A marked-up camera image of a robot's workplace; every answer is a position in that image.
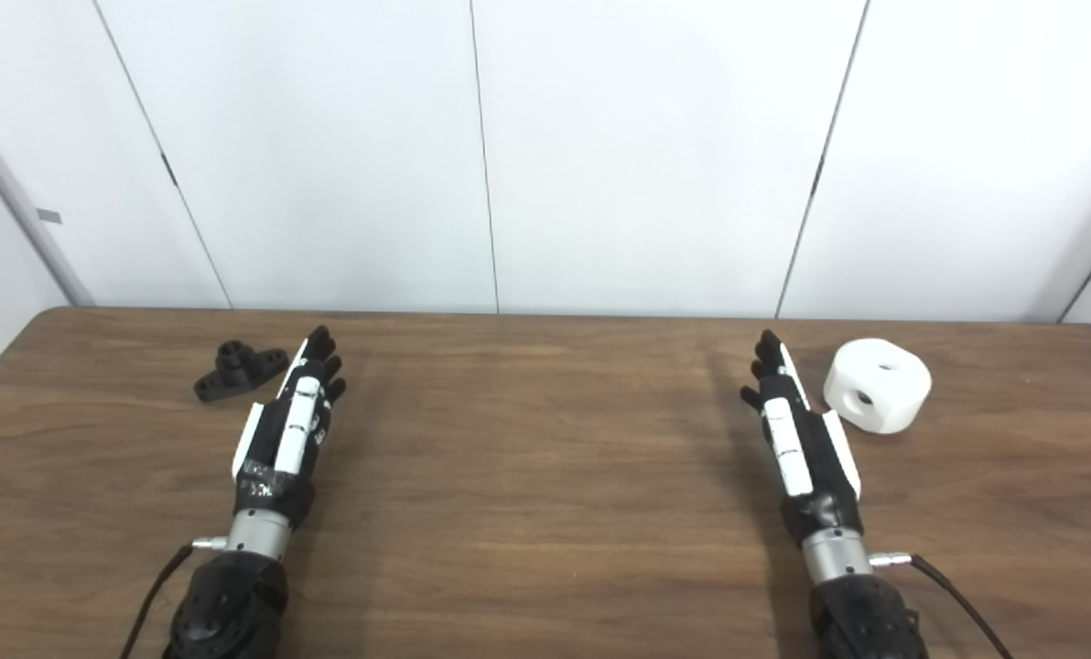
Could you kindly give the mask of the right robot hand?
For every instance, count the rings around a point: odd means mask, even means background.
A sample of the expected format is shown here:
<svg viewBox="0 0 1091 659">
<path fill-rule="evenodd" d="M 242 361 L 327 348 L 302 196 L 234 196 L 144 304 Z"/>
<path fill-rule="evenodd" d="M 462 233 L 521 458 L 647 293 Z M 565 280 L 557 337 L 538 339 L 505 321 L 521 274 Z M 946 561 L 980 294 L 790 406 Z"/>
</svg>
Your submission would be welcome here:
<svg viewBox="0 0 1091 659">
<path fill-rule="evenodd" d="M 762 416 L 783 486 L 786 530 L 798 544 L 834 529 L 864 534 L 862 481 L 838 414 L 810 405 L 793 356 L 771 330 L 763 331 L 754 351 L 756 384 L 742 387 L 740 399 Z"/>
</svg>

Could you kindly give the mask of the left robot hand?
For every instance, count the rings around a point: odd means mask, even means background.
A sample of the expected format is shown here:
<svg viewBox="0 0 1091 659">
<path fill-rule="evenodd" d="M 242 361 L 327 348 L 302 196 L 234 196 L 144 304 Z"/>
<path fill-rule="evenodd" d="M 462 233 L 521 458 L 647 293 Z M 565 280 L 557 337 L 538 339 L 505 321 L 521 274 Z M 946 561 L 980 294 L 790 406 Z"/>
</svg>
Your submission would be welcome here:
<svg viewBox="0 0 1091 659">
<path fill-rule="evenodd" d="M 273 400 L 253 404 L 233 455 L 233 512 L 281 514 L 298 530 L 314 506 L 314 471 L 332 408 L 346 392 L 327 326 L 308 334 Z"/>
</svg>

